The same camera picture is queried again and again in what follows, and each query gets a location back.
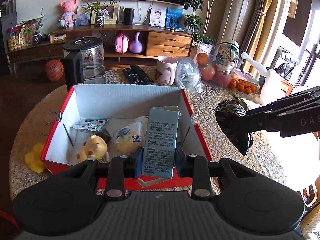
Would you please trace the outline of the bread bun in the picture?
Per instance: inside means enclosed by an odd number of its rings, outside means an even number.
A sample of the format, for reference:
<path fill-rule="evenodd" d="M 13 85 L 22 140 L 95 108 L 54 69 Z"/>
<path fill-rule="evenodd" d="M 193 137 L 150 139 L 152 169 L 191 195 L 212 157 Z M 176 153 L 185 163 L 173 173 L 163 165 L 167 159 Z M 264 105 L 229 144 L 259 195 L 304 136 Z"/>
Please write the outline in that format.
<path fill-rule="evenodd" d="M 143 146 L 145 134 L 141 121 L 135 121 L 118 131 L 116 136 L 116 148 L 125 155 L 135 152 L 139 146 Z"/>

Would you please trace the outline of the orange yellow squeeze toy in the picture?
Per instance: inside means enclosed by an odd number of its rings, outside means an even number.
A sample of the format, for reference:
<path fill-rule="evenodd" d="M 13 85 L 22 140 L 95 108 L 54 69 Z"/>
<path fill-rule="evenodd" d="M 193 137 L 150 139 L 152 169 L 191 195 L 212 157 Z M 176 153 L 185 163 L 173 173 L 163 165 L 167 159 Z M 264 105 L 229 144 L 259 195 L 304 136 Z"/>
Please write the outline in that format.
<path fill-rule="evenodd" d="M 107 153 L 107 143 L 97 135 L 91 135 L 83 143 L 76 153 L 77 162 L 80 163 L 89 158 L 101 160 Z"/>

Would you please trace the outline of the small milk carton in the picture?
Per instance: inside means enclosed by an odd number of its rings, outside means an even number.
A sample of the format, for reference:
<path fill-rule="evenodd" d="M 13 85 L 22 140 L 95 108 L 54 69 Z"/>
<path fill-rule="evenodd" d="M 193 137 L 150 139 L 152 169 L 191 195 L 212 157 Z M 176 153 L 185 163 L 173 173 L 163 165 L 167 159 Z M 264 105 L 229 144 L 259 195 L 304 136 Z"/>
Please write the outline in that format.
<path fill-rule="evenodd" d="M 180 116 L 177 106 L 150 108 L 142 162 L 143 175 L 172 178 Z"/>

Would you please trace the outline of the dark snack packet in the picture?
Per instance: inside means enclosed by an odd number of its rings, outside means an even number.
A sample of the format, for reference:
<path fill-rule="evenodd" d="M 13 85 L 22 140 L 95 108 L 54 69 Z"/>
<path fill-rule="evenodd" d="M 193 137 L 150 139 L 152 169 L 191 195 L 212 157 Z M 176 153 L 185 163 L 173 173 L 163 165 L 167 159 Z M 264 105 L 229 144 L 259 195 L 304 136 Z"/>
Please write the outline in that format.
<path fill-rule="evenodd" d="M 245 109 L 235 100 L 225 100 L 214 108 L 214 112 L 216 121 L 225 136 L 245 156 L 253 145 L 254 133 L 235 132 L 235 119 L 244 116 Z"/>

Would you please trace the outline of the white sausage snack packet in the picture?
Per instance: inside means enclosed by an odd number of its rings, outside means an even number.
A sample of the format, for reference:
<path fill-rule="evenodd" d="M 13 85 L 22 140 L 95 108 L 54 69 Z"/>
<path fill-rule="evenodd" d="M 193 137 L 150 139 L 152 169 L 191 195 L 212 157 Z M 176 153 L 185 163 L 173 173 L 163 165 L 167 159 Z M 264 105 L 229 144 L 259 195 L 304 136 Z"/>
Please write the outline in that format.
<path fill-rule="evenodd" d="M 97 132 L 100 131 L 107 122 L 108 118 L 81 118 L 79 123 L 72 125 L 71 128 Z"/>

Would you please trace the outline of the orange print snack bag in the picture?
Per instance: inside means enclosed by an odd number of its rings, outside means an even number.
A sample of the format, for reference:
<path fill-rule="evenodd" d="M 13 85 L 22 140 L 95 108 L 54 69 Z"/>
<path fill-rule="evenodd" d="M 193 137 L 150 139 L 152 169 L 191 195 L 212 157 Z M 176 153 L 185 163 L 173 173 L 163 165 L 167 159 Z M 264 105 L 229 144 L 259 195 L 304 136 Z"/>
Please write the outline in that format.
<path fill-rule="evenodd" d="M 147 127 L 148 127 L 148 120 L 149 120 L 149 117 L 147 115 L 135 118 L 136 122 L 141 122 L 142 123 L 142 129 L 144 130 L 144 133 L 146 133 L 146 130 L 147 130 Z"/>

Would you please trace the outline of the pile of small tangerines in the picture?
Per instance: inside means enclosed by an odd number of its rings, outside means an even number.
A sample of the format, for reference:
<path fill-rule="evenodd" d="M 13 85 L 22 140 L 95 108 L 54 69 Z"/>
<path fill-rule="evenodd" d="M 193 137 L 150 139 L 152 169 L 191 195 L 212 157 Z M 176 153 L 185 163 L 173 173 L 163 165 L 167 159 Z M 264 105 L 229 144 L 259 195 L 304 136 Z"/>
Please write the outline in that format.
<path fill-rule="evenodd" d="M 238 91 L 246 94 L 252 94 L 257 90 L 257 85 L 237 78 L 232 78 L 228 87 L 230 89 L 237 89 Z"/>

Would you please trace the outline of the green dish cloth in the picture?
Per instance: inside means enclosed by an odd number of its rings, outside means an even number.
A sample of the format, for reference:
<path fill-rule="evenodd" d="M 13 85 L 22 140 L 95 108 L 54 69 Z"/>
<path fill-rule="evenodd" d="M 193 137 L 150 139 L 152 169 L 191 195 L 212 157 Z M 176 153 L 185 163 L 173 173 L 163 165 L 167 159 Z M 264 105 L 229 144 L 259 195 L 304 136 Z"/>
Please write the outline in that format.
<path fill-rule="evenodd" d="M 255 96 L 233 92 L 233 96 L 236 101 L 246 110 L 255 109 L 261 106 L 259 102 L 257 102 Z"/>

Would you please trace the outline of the yellow rubber duck toy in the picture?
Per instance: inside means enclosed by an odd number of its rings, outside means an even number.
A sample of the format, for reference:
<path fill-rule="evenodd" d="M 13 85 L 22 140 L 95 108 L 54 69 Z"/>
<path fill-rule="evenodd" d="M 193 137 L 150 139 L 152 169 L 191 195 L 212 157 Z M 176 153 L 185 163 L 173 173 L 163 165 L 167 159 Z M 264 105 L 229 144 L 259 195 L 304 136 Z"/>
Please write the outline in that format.
<path fill-rule="evenodd" d="M 24 155 L 24 162 L 27 167 L 36 173 L 42 173 L 46 166 L 41 160 L 41 154 L 44 148 L 44 144 L 41 142 L 36 143 L 33 149 Z"/>

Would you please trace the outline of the black remote control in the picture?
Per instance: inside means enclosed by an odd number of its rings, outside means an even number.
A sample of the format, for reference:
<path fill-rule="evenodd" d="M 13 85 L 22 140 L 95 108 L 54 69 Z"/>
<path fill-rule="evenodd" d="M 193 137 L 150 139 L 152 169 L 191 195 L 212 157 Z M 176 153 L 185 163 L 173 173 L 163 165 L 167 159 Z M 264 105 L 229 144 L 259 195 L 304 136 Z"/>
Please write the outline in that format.
<path fill-rule="evenodd" d="M 132 68 L 123 69 L 123 74 L 128 79 L 129 83 L 132 85 L 145 85 L 146 84 L 142 80 L 142 78 Z"/>
<path fill-rule="evenodd" d="M 140 66 L 132 64 L 130 68 L 140 77 L 145 85 L 153 85 L 152 78 L 149 77 L 148 74 L 146 74 L 146 72 L 140 68 Z"/>

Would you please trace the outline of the yellow curtain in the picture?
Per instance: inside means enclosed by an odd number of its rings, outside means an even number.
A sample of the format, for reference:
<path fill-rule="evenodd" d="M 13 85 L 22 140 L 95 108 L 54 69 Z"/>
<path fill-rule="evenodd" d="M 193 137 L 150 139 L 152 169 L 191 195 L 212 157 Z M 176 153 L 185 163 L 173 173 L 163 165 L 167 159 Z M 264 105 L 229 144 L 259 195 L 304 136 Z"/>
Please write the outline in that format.
<path fill-rule="evenodd" d="M 263 31 L 265 18 L 272 2 L 273 0 L 255 0 L 254 11 L 240 47 L 240 54 L 246 52 L 251 58 L 254 57 Z"/>

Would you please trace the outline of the potted green tree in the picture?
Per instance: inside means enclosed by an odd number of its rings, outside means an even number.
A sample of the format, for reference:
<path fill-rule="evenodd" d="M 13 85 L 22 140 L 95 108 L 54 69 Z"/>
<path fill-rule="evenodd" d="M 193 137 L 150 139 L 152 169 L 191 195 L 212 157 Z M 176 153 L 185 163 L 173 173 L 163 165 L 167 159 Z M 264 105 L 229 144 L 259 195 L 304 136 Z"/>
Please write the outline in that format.
<path fill-rule="evenodd" d="M 215 0 L 182 0 L 184 10 L 190 13 L 184 16 L 184 26 L 194 38 L 194 45 L 215 44 L 215 40 L 207 35 L 213 4 Z"/>

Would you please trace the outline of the pink plush bear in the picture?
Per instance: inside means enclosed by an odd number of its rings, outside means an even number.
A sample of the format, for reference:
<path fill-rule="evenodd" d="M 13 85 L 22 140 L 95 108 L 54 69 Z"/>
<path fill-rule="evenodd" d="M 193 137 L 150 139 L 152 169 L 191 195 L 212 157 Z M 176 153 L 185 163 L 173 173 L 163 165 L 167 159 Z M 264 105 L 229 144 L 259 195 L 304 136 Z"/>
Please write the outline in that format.
<path fill-rule="evenodd" d="M 78 6 L 77 0 L 63 1 L 60 3 L 60 6 L 63 8 L 63 15 L 61 16 L 62 20 L 65 20 L 66 27 L 71 28 L 74 26 L 74 21 L 76 19 L 75 10 Z"/>

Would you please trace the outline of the snack jar pink lid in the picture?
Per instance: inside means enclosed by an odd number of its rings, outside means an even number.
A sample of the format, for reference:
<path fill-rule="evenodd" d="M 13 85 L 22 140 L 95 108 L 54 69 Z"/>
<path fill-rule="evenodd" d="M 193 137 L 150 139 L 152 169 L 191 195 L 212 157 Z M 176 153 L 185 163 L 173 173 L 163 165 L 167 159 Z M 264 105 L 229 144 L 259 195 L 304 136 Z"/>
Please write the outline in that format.
<path fill-rule="evenodd" d="M 9 51 L 14 51 L 20 47 L 19 34 L 20 27 L 11 27 L 7 30 L 7 45 Z"/>

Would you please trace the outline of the framed photo cream frame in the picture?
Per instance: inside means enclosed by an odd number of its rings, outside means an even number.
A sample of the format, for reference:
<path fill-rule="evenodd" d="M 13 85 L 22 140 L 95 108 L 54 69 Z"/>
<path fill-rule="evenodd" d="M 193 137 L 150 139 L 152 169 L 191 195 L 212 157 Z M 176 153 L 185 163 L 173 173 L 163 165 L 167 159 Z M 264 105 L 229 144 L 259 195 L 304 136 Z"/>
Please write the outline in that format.
<path fill-rule="evenodd" d="M 103 27 L 107 24 L 116 24 L 118 18 L 118 4 L 108 4 L 101 7 L 102 16 L 98 16 L 95 10 L 91 11 L 91 25 Z"/>

